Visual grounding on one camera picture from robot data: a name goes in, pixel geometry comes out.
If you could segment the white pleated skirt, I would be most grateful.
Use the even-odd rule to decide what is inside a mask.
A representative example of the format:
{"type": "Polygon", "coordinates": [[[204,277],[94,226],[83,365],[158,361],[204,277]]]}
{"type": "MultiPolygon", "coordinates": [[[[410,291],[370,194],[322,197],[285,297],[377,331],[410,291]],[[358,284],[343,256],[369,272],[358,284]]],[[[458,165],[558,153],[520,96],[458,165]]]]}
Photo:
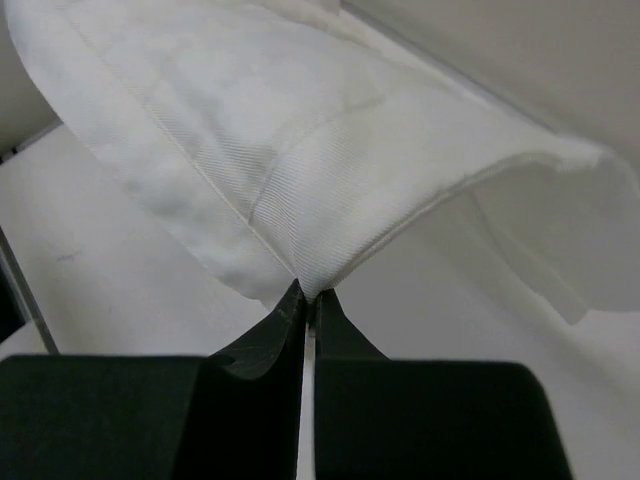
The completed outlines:
{"type": "Polygon", "coordinates": [[[304,1],[8,1],[62,122],[219,281],[333,287],[429,217],[560,315],[639,306],[639,182],[304,1]]]}

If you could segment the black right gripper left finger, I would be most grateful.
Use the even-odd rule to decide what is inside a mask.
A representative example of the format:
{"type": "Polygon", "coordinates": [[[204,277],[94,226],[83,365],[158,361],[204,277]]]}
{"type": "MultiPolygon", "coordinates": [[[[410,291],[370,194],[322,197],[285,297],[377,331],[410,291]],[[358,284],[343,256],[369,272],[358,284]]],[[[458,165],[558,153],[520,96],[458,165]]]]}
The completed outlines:
{"type": "Polygon", "coordinates": [[[15,355],[1,364],[5,479],[292,479],[306,300],[293,283],[207,356],[15,355]]]}

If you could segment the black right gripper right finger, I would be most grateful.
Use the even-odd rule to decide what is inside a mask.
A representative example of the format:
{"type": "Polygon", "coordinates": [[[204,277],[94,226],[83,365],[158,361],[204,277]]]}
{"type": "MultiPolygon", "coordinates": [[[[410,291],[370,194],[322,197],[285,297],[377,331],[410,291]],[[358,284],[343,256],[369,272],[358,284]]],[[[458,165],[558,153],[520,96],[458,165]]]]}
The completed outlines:
{"type": "Polygon", "coordinates": [[[525,366],[386,357],[334,291],[314,302],[319,479],[568,479],[546,393],[525,366]]]}

